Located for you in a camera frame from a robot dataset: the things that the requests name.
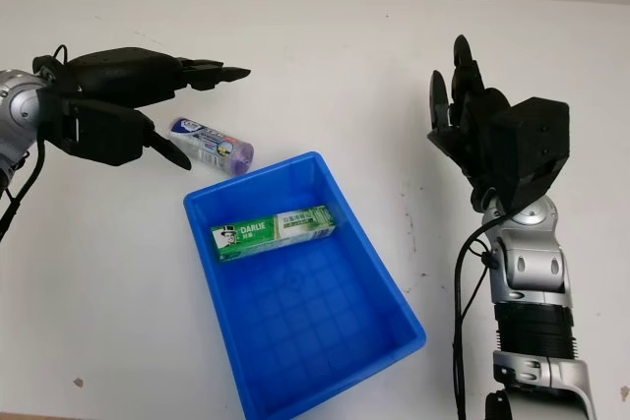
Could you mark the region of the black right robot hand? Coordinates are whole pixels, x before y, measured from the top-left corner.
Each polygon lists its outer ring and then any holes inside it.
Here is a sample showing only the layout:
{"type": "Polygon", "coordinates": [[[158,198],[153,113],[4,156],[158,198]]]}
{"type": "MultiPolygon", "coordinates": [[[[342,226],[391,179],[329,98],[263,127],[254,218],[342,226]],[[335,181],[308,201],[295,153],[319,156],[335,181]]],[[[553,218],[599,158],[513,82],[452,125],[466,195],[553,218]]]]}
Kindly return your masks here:
{"type": "Polygon", "coordinates": [[[500,91],[484,85],[470,44],[462,34],[455,39],[453,56],[455,70],[449,88],[439,71],[431,74],[428,139],[460,167],[472,185],[473,209],[483,212],[496,195],[486,132],[490,119],[505,111],[508,101],[500,91]]]}

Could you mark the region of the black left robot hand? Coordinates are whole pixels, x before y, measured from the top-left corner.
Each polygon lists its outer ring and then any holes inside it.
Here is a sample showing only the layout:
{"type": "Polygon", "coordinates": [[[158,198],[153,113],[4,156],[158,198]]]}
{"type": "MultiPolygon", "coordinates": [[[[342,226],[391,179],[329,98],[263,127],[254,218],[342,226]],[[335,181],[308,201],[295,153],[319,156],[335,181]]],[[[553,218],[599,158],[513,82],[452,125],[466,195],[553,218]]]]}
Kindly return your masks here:
{"type": "Polygon", "coordinates": [[[175,98],[179,90],[212,90],[248,77],[246,68],[122,47],[61,63],[55,83],[39,96],[50,113],[47,140],[82,159],[121,166],[153,149],[189,170],[189,157],[163,137],[142,107],[175,98]]]}

